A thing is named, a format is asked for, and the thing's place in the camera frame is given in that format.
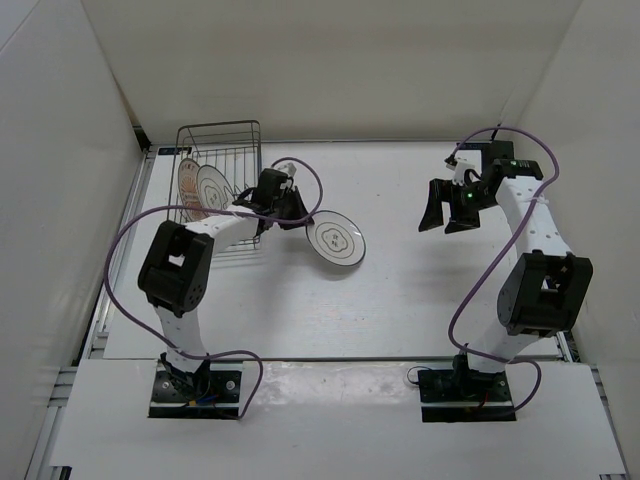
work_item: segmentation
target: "plate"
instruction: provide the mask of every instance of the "plate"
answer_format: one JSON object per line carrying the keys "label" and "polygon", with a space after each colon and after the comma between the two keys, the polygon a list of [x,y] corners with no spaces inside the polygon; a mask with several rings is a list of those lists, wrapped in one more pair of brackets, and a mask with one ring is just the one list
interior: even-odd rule
{"label": "plate", "polygon": [[[180,200],[185,207],[202,208],[200,197],[198,196],[198,178],[199,165],[190,158],[185,158],[178,165],[178,192],[180,192]],[[206,218],[204,212],[195,212],[193,210],[184,210],[184,214],[191,222],[196,222]]]}
{"label": "plate", "polygon": [[343,267],[357,265],[367,251],[362,232],[344,215],[320,210],[307,225],[307,239],[318,254]]}
{"label": "plate", "polygon": [[206,208],[224,210],[233,201],[231,185],[225,176],[212,165],[203,165],[196,177],[200,203]]}

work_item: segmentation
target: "rack wire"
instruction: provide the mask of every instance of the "rack wire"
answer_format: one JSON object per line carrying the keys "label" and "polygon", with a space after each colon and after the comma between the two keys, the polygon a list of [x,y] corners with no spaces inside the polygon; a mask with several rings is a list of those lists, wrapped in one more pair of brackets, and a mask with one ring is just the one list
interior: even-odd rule
{"label": "rack wire", "polygon": [[[173,152],[169,204],[183,204],[177,182],[180,163],[185,159],[193,160],[199,167],[211,165],[220,171],[229,182],[235,200],[247,188],[255,187],[262,170],[260,123],[241,120],[180,127]],[[191,221],[182,210],[167,212],[167,219],[178,223]],[[259,248],[260,238],[250,238],[227,248],[216,257],[251,253]]]}

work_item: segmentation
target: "white wall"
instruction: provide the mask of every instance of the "white wall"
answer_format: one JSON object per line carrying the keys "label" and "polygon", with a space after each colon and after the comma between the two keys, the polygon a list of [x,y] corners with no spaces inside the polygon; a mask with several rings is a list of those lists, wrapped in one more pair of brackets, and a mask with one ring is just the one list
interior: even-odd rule
{"label": "white wall", "polygon": [[580,0],[83,0],[154,142],[187,123],[268,138],[458,138],[513,122]]}
{"label": "white wall", "polygon": [[[636,0],[585,0],[520,122],[557,153],[554,216],[594,265],[574,330],[586,360],[600,368],[633,478],[640,478],[639,24]],[[517,153],[543,158],[525,142]]]}
{"label": "white wall", "polygon": [[0,478],[7,479],[23,477],[57,369],[82,339],[140,160],[80,1],[41,0],[31,10],[35,3],[3,2],[0,14]]}

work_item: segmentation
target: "purple cable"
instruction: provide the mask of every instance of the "purple cable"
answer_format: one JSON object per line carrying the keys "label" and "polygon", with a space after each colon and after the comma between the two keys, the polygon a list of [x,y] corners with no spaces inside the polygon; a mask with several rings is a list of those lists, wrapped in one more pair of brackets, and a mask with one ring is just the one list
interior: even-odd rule
{"label": "purple cable", "polygon": [[480,276],[480,279],[475,283],[475,285],[473,287],[471,287],[471,290],[469,290],[469,293],[467,293],[467,295],[464,297],[464,299],[462,300],[462,302],[460,303],[460,305],[456,309],[455,313],[453,314],[453,317],[451,318],[451,323],[449,323],[449,331],[448,331],[449,341],[455,347],[459,348],[463,352],[471,353],[473,355],[478,355],[479,357],[488,358],[489,360],[494,360],[496,362],[505,363],[505,364],[507,364],[507,363],[512,363],[512,364],[529,363],[529,364],[533,365],[534,368],[536,369],[536,372],[537,372],[536,383],[535,383],[535,385],[533,387],[533,390],[529,394],[529,396],[527,396],[527,398],[525,398],[522,401],[522,403],[520,403],[520,405],[514,407],[513,409],[511,409],[511,410],[509,410],[507,412],[504,412],[504,413],[500,414],[500,415],[509,415],[511,413],[517,412],[518,410],[520,410],[521,408],[526,406],[529,402],[531,402],[531,400],[536,395],[536,393],[538,393],[538,389],[540,388],[540,383],[542,382],[542,369],[540,368],[540,365],[538,365],[538,363],[536,363],[534,360],[529,360],[529,359],[507,360],[506,358],[497,357],[495,355],[491,355],[491,354],[488,354],[488,353],[480,352],[478,350],[474,350],[472,348],[469,348],[466,345],[463,345],[462,343],[458,342],[455,339],[455,337],[453,336],[453,329],[455,328],[456,323],[458,323],[458,320],[460,319],[460,316],[462,315],[462,312],[467,307],[467,305],[469,305],[469,302],[471,302],[471,299],[473,299],[475,294],[478,293],[478,290],[480,290],[480,287],[482,287],[482,285],[487,280],[487,278],[489,278],[489,275],[491,275],[493,273],[493,271],[496,269],[498,264],[507,255],[507,253],[509,252],[511,247],[513,247],[513,245],[516,243],[516,241],[518,240],[518,237],[520,237],[520,234],[522,234],[523,230],[525,229],[525,227],[527,225],[527,222],[529,221],[529,219],[531,218],[531,215],[533,214],[533,209],[536,207],[536,204],[538,203],[538,197],[542,194],[542,192],[549,185],[551,185],[553,182],[555,182],[558,179],[558,177],[560,176],[560,165],[558,164],[558,159],[556,158],[554,153],[551,151],[551,149],[542,140],[540,140],[535,135],[532,135],[531,133],[529,133],[529,132],[527,132],[525,130],[522,130],[520,128],[517,128],[517,127],[497,126],[497,127],[481,128],[480,130],[476,130],[475,132],[470,134],[467,138],[462,140],[458,144],[458,146],[456,146],[456,148],[451,153],[451,156],[455,156],[455,154],[458,153],[458,150],[460,150],[460,148],[465,143],[467,143],[471,138],[475,137],[476,135],[478,135],[480,133],[484,133],[484,132],[493,132],[495,130],[507,130],[509,132],[519,133],[520,135],[524,135],[525,137],[530,138],[535,143],[537,143],[540,147],[542,147],[542,149],[547,153],[547,155],[549,155],[549,158],[551,159],[551,163],[553,163],[553,169],[554,169],[553,176],[551,178],[549,178],[549,180],[545,181],[542,185],[540,185],[540,187],[538,187],[538,189],[533,194],[533,197],[531,199],[531,203],[529,204],[529,208],[527,209],[527,212],[525,213],[524,217],[522,218],[522,221],[520,222],[520,225],[518,225],[518,228],[516,228],[516,231],[513,232],[513,235],[511,235],[511,238],[509,239],[509,241],[502,248],[502,250],[500,250],[500,253],[498,253],[498,255],[496,255],[496,258],[493,259],[493,261],[487,267],[485,272]]}
{"label": "purple cable", "polygon": [[[106,258],[106,260],[104,262],[104,271],[102,273],[102,279],[103,279],[103,282],[104,282],[104,290],[107,293],[107,296],[111,299],[111,302],[113,303],[113,305],[118,310],[120,310],[120,312],[125,317],[127,317],[129,320],[131,320],[133,323],[135,323],[139,327],[143,328],[144,330],[146,330],[147,332],[149,332],[150,334],[152,334],[153,336],[158,338],[161,342],[163,342],[169,348],[177,350],[176,345],[171,340],[169,340],[163,334],[161,334],[160,332],[158,332],[154,328],[150,327],[149,325],[147,325],[143,321],[139,320],[138,318],[135,317],[135,315],[133,315],[131,312],[129,312],[120,303],[120,301],[116,298],[115,294],[113,293],[113,288],[111,287],[111,282],[110,282],[110,279],[109,279],[109,268],[111,266],[111,261],[113,260],[113,255],[115,254],[115,251],[116,251],[116,248],[118,247],[118,244],[120,243],[120,241],[124,237],[125,233],[127,233],[129,231],[129,229],[131,229],[131,227],[133,227],[140,220],[142,220],[143,218],[148,217],[149,215],[152,215],[154,213],[163,212],[163,211],[169,211],[169,210],[190,210],[190,211],[196,211],[196,212],[214,213],[214,214],[218,214],[218,215],[227,215],[227,216],[233,216],[233,217],[257,218],[258,220],[265,220],[265,221],[268,221],[268,222],[277,222],[277,223],[283,224],[283,225],[297,225],[297,224],[300,224],[300,223],[305,223],[309,219],[311,219],[311,217],[313,217],[313,215],[318,211],[318,208],[320,208],[320,204],[322,203],[322,197],[324,196],[324,188],[322,187],[322,181],[320,180],[320,176],[318,175],[318,173],[308,163],[306,163],[306,162],[304,162],[304,161],[302,161],[302,160],[300,160],[298,158],[284,157],[284,158],[281,158],[280,160],[276,160],[275,162],[273,162],[273,164],[271,166],[274,167],[274,166],[278,165],[279,163],[286,162],[286,161],[296,162],[296,163],[299,163],[300,165],[304,166],[314,176],[314,178],[316,179],[316,182],[318,183],[319,194],[318,194],[317,203],[315,204],[315,206],[311,209],[311,211],[307,215],[305,215],[304,217],[302,217],[302,218],[300,218],[298,220],[284,220],[284,219],[277,219],[277,218],[267,217],[267,216],[264,216],[264,215],[258,215],[258,214],[255,214],[255,213],[230,212],[228,210],[218,210],[218,209],[215,209],[215,208],[185,207],[183,205],[165,205],[165,206],[162,206],[162,207],[150,208],[149,210],[141,212],[138,215],[136,215],[135,217],[133,217],[131,220],[129,220],[129,222],[127,222],[127,224],[124,227],[122,227],[122,229],[114,237],[113,242],[111,243],[111,246],[109,247],[109,251],[107,253],[107,258]],[[246,356],[249,356],[249,357],[253,358],[258,363],[258,368],[259,368],[258,379],[256,380],[256,384],[253,387],[253,390],[251,390],[251,394],[247,398],[247,403],[245,403],[245,406],[242,409],[242,412],[240,412],[240,414],[237,417],[236,416],[228,416],[228,417],[240,420],[241,418],[243,418],[245,416],[245,414],[247,413],[247,409],[249,408],[249,405],[251,405],[251,401],[253,400],[253,397],[255,396],[256,392],[258,391],[258,388],[260,387],[260,383],[262,383],[262,377],[264,375],[264,365],[262,363],[262,359],[258,355],[256,355],[253,352],[250,352],[248,350],[232,350],[232,351],[229,351],[229,352],[221,352],[221,353],[216,353],[216,354],[213,354],[213,355],[192,355],[190,353],[183,352],[183,351],[178,351],[178,353],[180,355],[182,355],[183,357],[189,358],[191,360],[216,360],[218,358],[229,357],[229,356],[232,356],[232,355],[246,355]]]}

